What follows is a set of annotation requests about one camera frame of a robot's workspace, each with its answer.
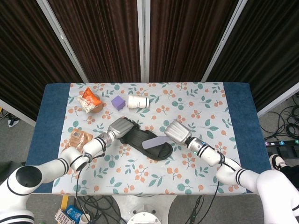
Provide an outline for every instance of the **table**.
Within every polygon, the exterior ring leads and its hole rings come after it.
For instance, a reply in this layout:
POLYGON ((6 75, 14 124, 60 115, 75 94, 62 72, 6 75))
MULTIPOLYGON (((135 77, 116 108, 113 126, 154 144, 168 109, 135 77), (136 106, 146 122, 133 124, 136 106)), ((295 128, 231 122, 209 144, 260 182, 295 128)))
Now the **table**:
MULTIPOLYGON (((157 134, 162 134, 165 127, 173 119, 179 119, 194 130, 194 136, 202 137, 212 146, 227 152, 230 157, 233 155, 232 158, 237 161, 240 158, 243 167, 258 173, 270 169, 250 88, 248 84, 244 83, 49 84, 45 88, 27 164, 38 165, 57 158, 59 150, 61 150, 65 140, 67 141, 64 134, 69 135, 67 132, 71 128, 81 127, 86 131, 86 129, 89 130, 88 126, 95 126, 96 128, 88 132, 96 136, 105 130, 112 121, 121 116, 139 120, 139 123, 143 123, 141 124, 142 128, 148 128, 157 134), (75 99, 76 94, 69 94, 72 93, 72 88, 83 91, 87 85, 94 92, 100 93, 99 96, 103 97, 107 104, 101 118, 89 118, 89 114, 79 112, 78 103, 75 99), (127 100, 126 97, 129 93, 148 96, 151 99, 150 109, 154 108, 154 110, 135 109, 133 112, 129 112, 125 108, 118 113, 116 109, 113 109, 110 100, 116 95, 127 100), (70 116, 78 114, 80 119, 84 117, 83 120, 86 123, 81 123, 82 119, 77 120, 77 122, 71 120, 72 125, 70 126, 67 122, 68 115, 65 119, 66 113, 69 113, 70 116), (197 125, 204 131, 199 133, 197 125)), ((91 164, 85 173, 82 171, 79 182, 81 194, 212 194, 216 188, 214 183, 217 181, 214 178, 216 168, 211 168, 203 161, 190 155, 184 147, 179 148, 173 145, 172 159, 158 163, 142 158, 138 155, 139 152, 134 152, 134 149, 128 151, 129 146, 120 147, 120 142, 115 141, 111 147, 107 148, 106 157, 103 158, 103 161, 96 161, 91 164), (131 159, 132 154, 138 156, 137 159, 142 161, 142 163, 134 164, 135 168, 133 168, 133 163, 136 162, 136 158, 131 159), (129 167, 123 163, 119 166, 118 162, 124 161, 122 159, 126 157, 129 167), (179 159, 182 164, 176 163, 176 160, 179 159), (106 163, 106 166, 100 167, 100 162, 106 163), (147 175, 145 173, 147 171, 144 170, 146 167, 149 171, 147 175), (157 167, 162 168, 164 175, 154 173, 153 170, 157 171, 157 167), (104 173, 108 172, 105 170, 106 168, 113 170, 116 175, 106 175, 104 173), (127 171, 129 168, 134 176, 137 176, 135 175, 137 169, 138 173, 136 174, 142 172, 142 175, 139 176, 138 180, 136 177, 136 180, 130 179, 128 182, 119 181, 122 176, 129 173, 127 171), (209 176, 206 179, 208 182, 200 184, 202 183, 201 178, 203 178, 201 175, 209 176)), ((67 178, 75 180, 76 175, 72 172, 67 178)), ((52 183, 43 184, 36 190, 36 193, 74 194, 74 186, 75 183, 68 184, 68 182, 63 182, 62 178, 52 183)), ((243 194, 246 191, 234 186, 221 186, 219 193, 230 195, 243 194)))

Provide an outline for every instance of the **brown packaged snack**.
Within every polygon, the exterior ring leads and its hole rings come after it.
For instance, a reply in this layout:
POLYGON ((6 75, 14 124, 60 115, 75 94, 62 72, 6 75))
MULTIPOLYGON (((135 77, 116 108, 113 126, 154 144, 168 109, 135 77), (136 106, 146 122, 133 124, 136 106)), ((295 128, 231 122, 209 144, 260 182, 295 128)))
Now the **brown packaged snack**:
POLYGON ((71 132, 69 144, 65 147, 75 147, 80 153, 83 151, 83 146, 93 139, 93 135, 87 132, 74 128, 71 132))

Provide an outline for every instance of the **blue package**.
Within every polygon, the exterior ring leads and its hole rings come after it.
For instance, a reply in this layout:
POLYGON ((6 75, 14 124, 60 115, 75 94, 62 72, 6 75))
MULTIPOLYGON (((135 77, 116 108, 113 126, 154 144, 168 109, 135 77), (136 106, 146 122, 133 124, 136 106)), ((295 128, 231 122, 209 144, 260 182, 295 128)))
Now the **blue package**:
POLYGON ((73 205, 70 205, 69 207, 67 207, 66 213, 72 220, 74 220, 76 222, 76 224, 79 224, 81 215, 83 215, 83 212, 76 209, 73 205))

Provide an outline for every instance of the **black slipper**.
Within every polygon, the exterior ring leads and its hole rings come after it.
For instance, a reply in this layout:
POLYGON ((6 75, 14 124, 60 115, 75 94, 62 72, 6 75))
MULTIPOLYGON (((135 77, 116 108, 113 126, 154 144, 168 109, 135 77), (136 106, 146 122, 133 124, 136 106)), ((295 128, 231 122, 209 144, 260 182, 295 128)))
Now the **black slipper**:
POLYGON ((173 151, 172 146, 169 143, 166 142, 162 145, 148 149, 144 149, 142 147, 142 142, 155 137, 157 136, 153 132, 148 130, 143 131, 140 130, 139 127, 135 126, 128 133, 126 133, 125 136, 120 138, 120 141, 122 144, 129 144, 153 160, 165 160, 173 151))

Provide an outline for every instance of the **floral tablecloth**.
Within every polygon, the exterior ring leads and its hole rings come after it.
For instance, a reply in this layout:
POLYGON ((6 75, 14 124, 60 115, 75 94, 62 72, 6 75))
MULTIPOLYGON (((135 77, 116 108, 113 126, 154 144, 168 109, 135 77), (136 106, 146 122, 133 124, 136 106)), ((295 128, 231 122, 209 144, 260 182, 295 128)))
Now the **floral tablecloth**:
MULTIPOLYGON (((174 120, 189 127, 192 135, 201 138, 226 156, 240 162, 233 124, 229 115, 223 83, 89 83, 71 84, 59 153, 68 144, 73 128, 94 137, 106 131, 119 117, 126 116, 156 135, 164 135, 174 120), (104 109, 86 114, 77 96, 86 87, 100 96, 104 109), (117 95, 145 96, 150 107, 117 111, 111 100, 117 95)), ((105 157, 94 159, 86 166, 78 181, 82 195, 145 195, 145 194, 213 194, 217 186, 217 167, 210 167, 185 146, 175 143, 172 155, 154 161, 115 140, 107 147, 105 157)), ((52 193, 75 194, 78 172, 69 172, 54 181, 52 193)), ((220 194, 243 194, 246 189, 220 183, 220 194)))

